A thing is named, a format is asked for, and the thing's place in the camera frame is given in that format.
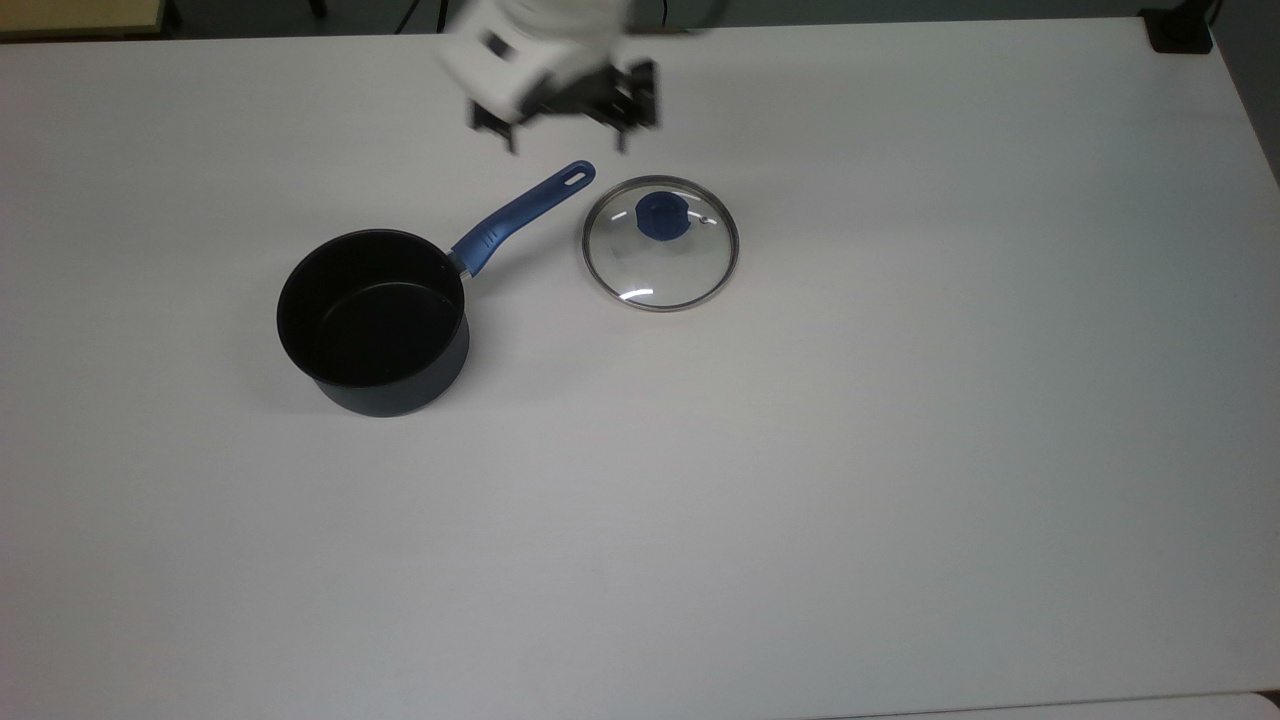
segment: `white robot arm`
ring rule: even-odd
[[[655,127],[654,64],[613,67],[630,0],[472,0],[440,63],[471,99],[471,127],[497,132],[543,114],[585,114],[618,131]]]

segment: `floor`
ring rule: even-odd
[[[297,35],[385,35],[412,0],[328,0],[315,18],[307,0],[174,0],[183,26],[175,38]],[[435,32],[442,0],[420,0],[406,33]],[[465,0],[448,3],[456,13]],[[667,0],[675,27],[881,23],[1055,17],[1132,17],[1170,0]],[[1224,0],[1215,26],[1236,87],[1271,169],[1280,178],[1280,0]],[[632,0],[632,24],[654,27],[663,0]]]

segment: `pot lid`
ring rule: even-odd
[[[609,295],[644,310],[692,307],[737,264],[737,225],[714,195],[681,178],[634,178],[586,215],[582,256]]]

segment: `blue lid knob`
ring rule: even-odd
[[[689,202],[666,190],[650,192],[636,202],[636,224],[659,242],[676,240],[689,231]]]

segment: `blue handle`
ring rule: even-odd
[[[563,170],[481,220],[453,246],[453,255],[474,277],[489,261],[502,241],[591,184],[593,179],[595,179],[595,167],[590,163],[586,160],[570,163]]]

